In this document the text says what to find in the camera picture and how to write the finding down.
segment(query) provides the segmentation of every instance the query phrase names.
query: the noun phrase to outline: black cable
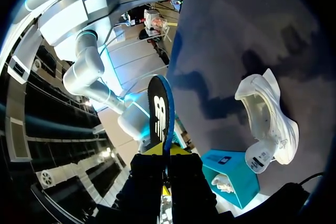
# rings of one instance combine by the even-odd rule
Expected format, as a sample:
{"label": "black cable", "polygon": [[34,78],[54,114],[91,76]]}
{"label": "black cable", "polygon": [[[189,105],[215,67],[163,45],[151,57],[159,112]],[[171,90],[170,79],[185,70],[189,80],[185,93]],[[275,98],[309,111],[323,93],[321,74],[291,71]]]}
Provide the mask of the black cable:
{"label": "black cable", "polygon": [[307,183],[308,181],[312,180],[313,178],[317,178],[323,176],[323,173],[316,173],[314,175],[311,175],[310,177],[306,178],[304,181],[302,181],[301,183],[299,183],[300,186],[302,186],[303,184]]}
{"label": "black cable", "polygon": [[160,4],[160,3],[156,3],[156,4],[161,5],[162,7],[166,8],[166,9],[168,9],[168,10],[171,10],[171,11],[173,11],[173,12],[177,12],[177,13],[178,13],[178,11],[175,10],[175,9],[173,9],[173,8],[169,8],[168,6],[164,6],[164,5]]}

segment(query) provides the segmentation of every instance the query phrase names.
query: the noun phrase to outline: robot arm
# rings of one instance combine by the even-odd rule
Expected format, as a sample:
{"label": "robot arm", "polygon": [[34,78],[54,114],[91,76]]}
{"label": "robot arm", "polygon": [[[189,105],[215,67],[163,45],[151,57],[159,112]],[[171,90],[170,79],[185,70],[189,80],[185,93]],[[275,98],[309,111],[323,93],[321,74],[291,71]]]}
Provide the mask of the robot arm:
{"label": "robot arm", "polygon": [[122,101],[98,79],[104,74],[104,65],[97,47],[97,35],[93,31],[84,31],[76,39],[77,61],[64,74],[64,87],[71,94],[83,95],[106,104],[118,114],[125,109]]}

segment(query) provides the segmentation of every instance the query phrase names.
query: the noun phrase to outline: desk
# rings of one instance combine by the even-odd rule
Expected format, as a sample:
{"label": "desk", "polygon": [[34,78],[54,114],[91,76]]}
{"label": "desk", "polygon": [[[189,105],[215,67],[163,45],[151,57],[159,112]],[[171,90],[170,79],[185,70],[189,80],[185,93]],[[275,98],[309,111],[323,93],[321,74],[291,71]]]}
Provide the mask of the desk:
{"label": "desk", "polygon": [[245,151],[256,141],[234,94],[242,78],[270,68],[300,142],[289,165],[273,162],[258,175],[260,192],[323,171],[336,125],[335,57],[303,2],[184,0],[178,24],[167,78],[199,153]]}

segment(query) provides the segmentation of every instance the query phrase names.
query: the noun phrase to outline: shoe tag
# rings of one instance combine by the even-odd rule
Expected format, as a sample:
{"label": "shoe tag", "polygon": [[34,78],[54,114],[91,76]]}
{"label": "shoe tag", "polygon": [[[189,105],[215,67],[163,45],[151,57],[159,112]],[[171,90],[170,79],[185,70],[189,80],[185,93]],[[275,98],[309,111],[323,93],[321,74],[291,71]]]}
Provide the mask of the shoe tag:
{"label": "shoe tag", "polygon": [[246,150],[246,164],[253,170],[253,172],[262,173],[271,163],[275,149],[275,145],[269,146],[269,144],[264,141],[251,145]]}

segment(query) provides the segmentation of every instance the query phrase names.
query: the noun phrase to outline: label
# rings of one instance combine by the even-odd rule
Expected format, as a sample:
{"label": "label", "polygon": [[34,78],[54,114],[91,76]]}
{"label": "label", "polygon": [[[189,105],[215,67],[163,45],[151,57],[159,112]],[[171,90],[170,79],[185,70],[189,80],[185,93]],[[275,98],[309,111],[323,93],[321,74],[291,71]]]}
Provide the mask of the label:
{"label": "label", "polygon": [[155,132],[157,136],[160,138],[161,142],[163,142],[165,136],[163,130],[166,126],[166,108],[165,103],[162,97],[158,97],[157,95],[154,97],[155,104],[155,116],[158,121],[155,123]]}

